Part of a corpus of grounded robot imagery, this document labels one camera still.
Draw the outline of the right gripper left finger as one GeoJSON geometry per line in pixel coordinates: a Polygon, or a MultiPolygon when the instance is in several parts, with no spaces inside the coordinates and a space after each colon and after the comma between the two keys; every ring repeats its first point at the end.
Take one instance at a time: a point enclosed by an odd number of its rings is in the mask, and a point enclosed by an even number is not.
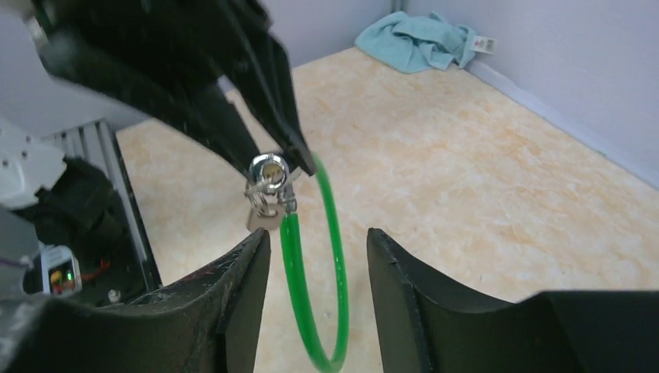
{"type": "Polygon", "coordinates": [[[270,236],[127,304],[93,308],[45,295],[1,301],[3,372],[251,372],[270,236]]]}

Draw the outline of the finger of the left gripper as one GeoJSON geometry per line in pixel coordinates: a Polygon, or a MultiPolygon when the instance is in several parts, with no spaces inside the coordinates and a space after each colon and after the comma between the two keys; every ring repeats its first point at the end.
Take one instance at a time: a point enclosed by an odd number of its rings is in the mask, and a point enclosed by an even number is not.
{"type": "Polygon", "coordinates": [[[287,52],[257,1],[218,1],[223,32],[216,61],[284,159],[312,176],[317,167],[302,134],[287,52]]]}
{"type": "Polygon", "coordinates": [[[258,155],[185,1],[33,1],[47,73],[154,117],[247,174],[258,155]]]}

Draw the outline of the silver key pair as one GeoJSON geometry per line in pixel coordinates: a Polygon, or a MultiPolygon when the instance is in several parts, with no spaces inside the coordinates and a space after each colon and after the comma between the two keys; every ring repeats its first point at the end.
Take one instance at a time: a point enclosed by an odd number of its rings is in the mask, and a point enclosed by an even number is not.
{"type": "Polygon", "coordinates": [[[285,215],[298,210],[293,182],[301,173],[299,169],[292,173],[282,170],[262,173],[255,183],[246,184],[244,195],[251,204],[246,219],[249,232],[277,230],[285,215]]]}

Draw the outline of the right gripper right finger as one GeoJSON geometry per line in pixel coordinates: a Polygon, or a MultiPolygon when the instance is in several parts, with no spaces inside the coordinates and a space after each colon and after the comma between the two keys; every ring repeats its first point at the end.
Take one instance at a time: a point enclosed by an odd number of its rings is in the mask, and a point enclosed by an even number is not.
{"type": "Polygon", "coordinates": [[[541,291],[506,302],[470,288],[379,228],[368,271],[386,372],[656,372],[656,291],[541,291]]]}

